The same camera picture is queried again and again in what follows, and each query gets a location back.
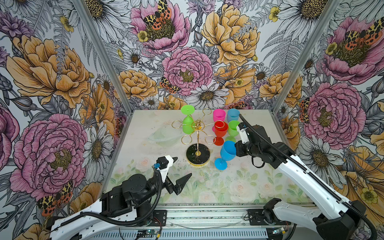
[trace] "black cable sleeve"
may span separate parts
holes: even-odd
[[[291,238],[292,238],[292,236],[293,236],[293,233],[295,232],[295,230],[296,230],[296,226],[297,226],[297,224],[295,223],[295,224],[293,224],[293,228],[291,229],[291,231],[289,232],[289,235],[288,235],[288,237],[285,239],[285,240],[290,240]]]
[[[117,221],[117,220],[114,220],[114,219],[111,219],[109,217],[106,217],[106,216],[103,216],[103,215],[100,215],[96,212],[80,212],[79,215],[63,222],[60,224],[60,227],[62,226],[65,226],[73,221],[76,221],[77,219],[80,219],[82,217],[85,217],[85,216],[91,216],[91,217],[96,217],[104,222],[107,222],[107,223],[110,223],[110,224],[113,224],[113,225],[118,225],[118,226],[130,226],[130,225],[135,225],[135,224],[138,224],[140,222],[142,222],[143,220],[145,220],[146,218],[149,217],[149,215],[151,215],[151,213],[153,213],[153,211],[155,210],[159,200],[160,200],[160,195],[161,195],[161,185],[162,185],[162,179],[161,179],[161,174],[158,170],[155,171],[155,176],[156,176],[156,182],[155,182],[155,186],[156,186],[156,199],[152,205],[152,207],[149,209],[149,211],[142,217],[139,217],[135,220],[132,220],[132,221]]]
[[[241,118],[241,120],[244,122],[244,124],[250,129],[252,130],[257,136],[259,136],[264,142],[266,142],[271,148],[273,148],[275,151],[277,151],[279,154],[281,154],[283,157],[285,157],[286,159],[289,159],[291,160],[293,163],[295,163],[297,166],[299,166],[301,169],[303,169],[304,171],[307,170],[307,167],[305,165],[302,165],[301,163],[299,163],[298,161],[296,161],[295,159],[293,159],[291,156],[288,156],[287,154],[285,154],[284,152],[282,152],[280,149],[278,149],[275,145],[273,145],[273,143],[269,142],[267,139],[265,139],[259,132],[257,132],[251,124],[249,124],[247,122],[247,120],[245,120],[245,118],[239,114],[239,117]],[[312,173],[312,172],[309,172],[308,173],[318,184],[320,184],[329,194],[332,195],[332,197],[334,197],[337,201],[341,201],[341,197],[339,197],[332,189],[330,189],[326,184],[324,184],[316,174]],[[372,222],[367,219],[366,216],[364,216],[359,210],[357,210],[354,206],[346,203],[346,202],[343,202],[343,205],[346,206],[349,210],[351,210],[354,214],[356,214],[358,217],[360,217],[369,227],[369,229],[371,230],[371,237],[368,239],[368,240],[376,240],[377,239],[377,231],[376,231],[376,228],[375,226],[372,224]]]

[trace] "pink peony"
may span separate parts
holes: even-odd
[[[172,34],[172,37],[162,37],[155,40],[145,38],[145,40],[142,40],[146,50],[153,55],[174,51],[179,46],[185,46],[188,42],[190,30],[189,18],[184,18],[184,15],[180,13],[180,9],[177,4],[173,6],[170,1],[167,1],[167,3],[168,7],[172,11],[170,23],[174,27],[174,33]],[[156,11],[157,3],[154,7],[148,5],[147,8],[144,8],[143,6],[140,6],[140,8],[132,8],[131,25],[134,26],[131,28],[132,33],[138,34],[140,31],[145,31],[147,34],[147,25],[144,23],[143,19],[149,15],[154,15]]]
[[[81,165],[87,139],[83,127],[65,114],[26,127],[14,147],[18,168],[11,175],[11,189],[38,200],[60,192],[69,181],[78,186],[85,175]]]
[[[212,81],[212,66],[208,56],[195,49],[185,47],[176,49],[170,57],[163,60],[164,77],[169,83],[181,88],[179,94],[188,96],[191,90]]]
[[[363,130],[366,119],[357,89],[347,83],[322,83],[310,97],[307,113],[307,136],[315,135],[335,150],[351,144]]]
[[[0,106],[0,170],[5,167],[12,152],[12,142],[19,135],[19,123],[4,107]]]
[[[323,71],[336,80],[348,81],[353,85],[361,84],[375,76],[384,68],[384,37],[372,45],[359,44],[353,50],[347,50],[345,33],[348,31],[361,32],[368,29],[374,22],[358,22],[347,17],[328,39],[325,59],[322,62]]]

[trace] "floral wallpaper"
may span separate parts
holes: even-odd
[[[303,66],[302,84],[296,81],[277,111],[291,147],[335,190],[367,207],[378,239],[384,239],[383,4],[339,5]],[[354,239],[369,235],[361,225]]]
[[[83,29],[73,1],[65,17]],[[270,109],[327,0],[85,3],[134,109]]]
[[[92,204],[127,119],[66,6],[0,0],[2,239],[45,240],[49,216]]]

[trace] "clear plastic bowl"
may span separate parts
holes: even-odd
[[[171,147],[177,141],[181,141],[182,131],[181,128],[176,129],[171,125],[163,125],[154,133],[152,133],[148,140],[155,142],[162,147]]]

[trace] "black round base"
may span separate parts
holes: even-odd
[[[206,145],[199,143],[199,156],[196,154],[197,152],[197,143],[191,145],[187,149],[187,159],[193,166],[203,166],[209,160],[210,152]]]

